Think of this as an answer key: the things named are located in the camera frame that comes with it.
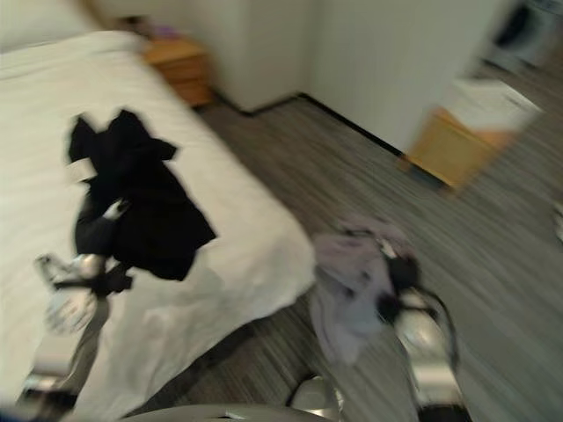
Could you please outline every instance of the wall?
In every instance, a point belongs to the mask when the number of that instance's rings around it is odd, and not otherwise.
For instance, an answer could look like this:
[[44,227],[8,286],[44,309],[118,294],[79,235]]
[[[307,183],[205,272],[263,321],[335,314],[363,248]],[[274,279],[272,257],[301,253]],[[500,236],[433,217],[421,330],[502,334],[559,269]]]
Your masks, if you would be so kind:
[[87,3],[93,4],[106,18],[149,15],[155,24],[171,25],[181,33],[190,31],[186,0],[87,0]]
[[474,60],[506,0],[322,0],[307,92],[393,147]]
[[212,84],[237,106],[243,107],[248,90],[249,0],[190,0],[186,10],[192,35],[208,48],[212,60]]
[[213,85],[247,112],[304,88],[311,0],[189,0],[192,35],[208,47]]

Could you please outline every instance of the white duvet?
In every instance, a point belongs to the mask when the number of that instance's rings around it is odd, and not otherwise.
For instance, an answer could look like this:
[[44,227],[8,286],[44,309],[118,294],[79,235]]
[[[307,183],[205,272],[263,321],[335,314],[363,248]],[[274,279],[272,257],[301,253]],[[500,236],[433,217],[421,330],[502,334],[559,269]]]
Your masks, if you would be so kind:
[[77,412],[118,418],[227,334],[291,304],[312,281],[309,242],[289,212],[137,57],[139,40],[99,32],[2,57],[0,69],[0,391],[13,400],[38,345],[49,292],[40,254],[72,258],[85,187],[67,180],[73,117],[102,128],[127,107],[181,148],[170,164],[218,238],[183,282],[136,271],[111,299]]

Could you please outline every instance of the gray clothing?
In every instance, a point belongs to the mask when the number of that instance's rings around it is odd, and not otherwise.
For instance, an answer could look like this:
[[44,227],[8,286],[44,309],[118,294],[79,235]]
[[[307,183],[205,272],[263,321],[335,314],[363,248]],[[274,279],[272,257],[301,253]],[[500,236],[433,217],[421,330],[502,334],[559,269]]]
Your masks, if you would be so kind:
[[383,328],[378,297],[393,293],[381,243],[399,256],[413,255],[413,248],[400,229],[380,218],[350,215],[339,224],[339,234],[314,239],[318,283],[310,312],[326,358],[353,364]]

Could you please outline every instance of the wooden bedside table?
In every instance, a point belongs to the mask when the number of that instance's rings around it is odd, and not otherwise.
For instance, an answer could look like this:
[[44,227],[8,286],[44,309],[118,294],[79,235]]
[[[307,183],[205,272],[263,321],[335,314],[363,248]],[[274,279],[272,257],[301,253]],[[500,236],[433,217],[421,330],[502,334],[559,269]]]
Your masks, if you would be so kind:
[[208,55],[197,42],[186,38],[152,40],[143,56],[189,105],[203,106],[212,101]]

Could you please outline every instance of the gray striped floor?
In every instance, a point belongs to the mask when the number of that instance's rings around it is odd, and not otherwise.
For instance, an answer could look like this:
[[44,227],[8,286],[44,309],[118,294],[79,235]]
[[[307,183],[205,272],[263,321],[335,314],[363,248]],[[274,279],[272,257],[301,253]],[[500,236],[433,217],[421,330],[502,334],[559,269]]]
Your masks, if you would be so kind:
[[[545,114],[460,196],[396,169],[395,157],[305,100],[255,118],[213,105],[202,118],[310,234],[336,216],[388,215],[410,235],[424,279],[446,301],[459,381],[476,421],[563,420],[563,245],[552,201],[563,187],[563,51],[522,78],[500,75]],[[347,421],[409,421],[405,362],[392,333],[354,367],[323,359],[306,298],[247,325],[167,384],[143,410],[194,403],[284,404],[311,372],[347,398]]]

